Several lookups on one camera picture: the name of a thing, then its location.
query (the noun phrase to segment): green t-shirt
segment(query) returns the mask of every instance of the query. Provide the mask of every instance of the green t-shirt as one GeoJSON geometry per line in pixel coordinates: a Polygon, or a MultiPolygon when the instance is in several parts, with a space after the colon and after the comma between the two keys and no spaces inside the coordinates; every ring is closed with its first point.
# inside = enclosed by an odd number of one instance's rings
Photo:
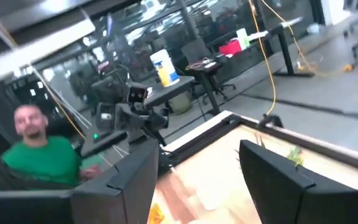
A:
{"type": "Polygon", "coordinates": [[[29,147],[19,142],[2,155],[12,169],[35,179],[77,185],[81,160],[69,140],[51,136],[43,147],[29,147]]]}

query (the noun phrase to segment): red object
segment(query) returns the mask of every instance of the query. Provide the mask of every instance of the red object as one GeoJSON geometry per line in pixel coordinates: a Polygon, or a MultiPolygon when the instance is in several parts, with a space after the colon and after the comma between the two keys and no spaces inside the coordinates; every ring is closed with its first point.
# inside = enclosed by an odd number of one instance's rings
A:
{"type": "Polygon", "coordinates": [[[219,47],[219,52],[223,55],[235,55],[241,52],[240,43],[238,40],[232,40],[228,44],[219,47]]]}

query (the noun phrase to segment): black office chair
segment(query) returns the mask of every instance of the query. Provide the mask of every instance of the black office chair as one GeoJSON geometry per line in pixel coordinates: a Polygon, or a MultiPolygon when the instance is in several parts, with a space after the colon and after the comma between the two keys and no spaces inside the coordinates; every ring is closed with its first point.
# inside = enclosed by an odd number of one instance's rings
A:
{"type": "MultiPolygon", "coordinates": [[[[189,64],[199,62],[200,60],[202,60],[204,58],[214,59],[214,55],[209,51],[209,49],[206,47],[206,45],[202,39],[196,39],[196,40],[186,44],[185,46],[183,46],[181,48],[181,51],[186,56],[189,64]]],[[[224,90],[226,87],[231,87],[231,88],[233,88],[233,90],[235,90],[236,86],[233,84],[219,85],[214,77],[216,74],[217,74],[217,70],[216,70],[215,74],[208,75],[207,79],[210,82],[213,91],[215,91],[215,94],[221,94],[223,96],[223,98],[226,100],[227,96],[223,93],[222,90],[224,90]]],[[[205,99],[207,99],[207,97],[208,97],[207,95],[203,97],[204,104],[205,104],[205,99]]]]}

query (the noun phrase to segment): wooden table surface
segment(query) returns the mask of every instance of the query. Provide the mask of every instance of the wooden table surface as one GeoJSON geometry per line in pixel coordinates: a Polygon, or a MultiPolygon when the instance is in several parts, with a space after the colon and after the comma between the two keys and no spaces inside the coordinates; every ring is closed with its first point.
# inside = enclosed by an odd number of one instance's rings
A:
{"type": "MultiPolygon", "coordinates": [[[[229,116],[223,111],[165,147],[172,151],[229,116]]],[[[315,144],[358,158],[358,153],[312,139],[286,129],[279,129],[315,144]]],[[[260,136],[267,149],[287,156],[296,146],[267,134],[239,126],[221,139],[177,166],[156,185],[153,204],[164,215],[163,223],[240,224],[260,223],[250,193],[242,176],[238,159],[239,142],[248,139],[258,143],[260,136]]],[[[342,184],[358,189],[358,169],[307,149],[302,149],[303,166],[342,184]]]]}

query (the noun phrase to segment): yellow cable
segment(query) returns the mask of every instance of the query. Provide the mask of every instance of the yellow cable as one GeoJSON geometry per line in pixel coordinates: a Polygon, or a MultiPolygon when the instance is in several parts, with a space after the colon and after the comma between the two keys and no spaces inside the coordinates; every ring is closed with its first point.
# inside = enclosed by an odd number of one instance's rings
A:
{"type": "MultiPolygon", "coordinates": [[[[263,2],[263,4],[272,12],[274,13],[282,22],[287,22],[282,16],[280,16],[274,9],[272,9],[266,2],[265,0],[261,0],[263,2]]],[[[342,73],[342,72],[350,72],[351,70],[353,70],[354,66],[353,65],[345,65],[345,67],[342,69],[341,72],[334,72],[334,73],[322,73],[322,72],[319,72],[317,71],[317,68],[316,66],[311,66],[309,64],[309,62],[306,60],[305,58],[305,55],[303,54],[298,42],[296,41],[296,38],[295,38],[295,34],[293,32],[293,29],[292,29],[292,26],[291,25],[288,25],[288,29],[290,30],[291,32],[291,35],[292,35],[292,39],[294,41],[294,44],[296,46],[296,48],[298,49],[298,52],[299,52],[299,56],[302,58],[302,61],[305,63],[306,65],[306,68],[307,70],[309,70],[310,72],[314,72],[316,75],[319,75],[319,76],[332,76],[333,74],[338,74],[338,73],[342,73]]]]}
{"type": "MultiPolygon", "coordinates": [[[[252,11],[252,18],[254,19],[254,24],[255,24],[255,28],[256,28],[256,32],[259,33],[259,26],[258,26],[258,22],[257,22],[257,19],[256,19],[256,9],[255,9],[255,6],[254,4],[252,3],[252,1],[249,1],[249,4],[251,6],[251,11],[252,11]]],[[[259,45],[260,45],[260,49],[262,51],[262,54],[264,55],[264,59],[265,59],[265,63],[266,63],[266,67],[267,67],[267,71],[268,71],[268,75],[269,75],[269,78],[270,78],[270,82],[272,83],[272,89],[273,89],[273,103],[270,107],[270,109],[266,112],[266,115],[269,115],[273,109],[274,109],[274,106],[276,104],[276,87],[275,87],[275,84],[274,84],[274,79],[273,79],[273,73],[270,69],[270,65],[269,65],[269,60],[267,59],[267,56],[266,56],[266,53],[265,53],[265,48],[264,48],[264,45],[262,43],[262,38],[259,37],[258,38],[258,41],[259,41],[259,45]]]]}
{"type": "MultiPolygon", "coordinates": [[[[12,44],[15,47],[18,47],[19,45],[17,44],[17,42],[13,39],[12,35],[7,31],[7,29],[4,27],[4,25],[2,25],[1,21],[0,21],[0,30],[5,34],[5,36],[12,42],[12,44]]],[[[81,131],[76,127],[76,125],[74,124],[74,122],[71,120],[71,118],[67,115],[65,109],[63,108],[63,106],[60,104],[60,102],[57,100],[57,96],[54,94],[54,92],[49,88],[48,83],[42,78],[42,76],[40,74],[39,78],[40,81],[44,84],[45,88],[47,89],[47,91],[50,93],[50,95],[52,96],[52,99],[54,100],[54,102],[56,102],[56,104],[58,105],[58,107],[61,109],[61,111],[63,112],[63,114],[66,116],[67,120],[70,122],[70,124],[74,127],[74,129],[78,132],[78,134],[84,139],[86,140],[85,136],[81,133],[81,131]]],[[[103,156],[103,155],[99,155],[107,164],[109,164],[110,166],[112,166],[112,164],[103,156]]]]}

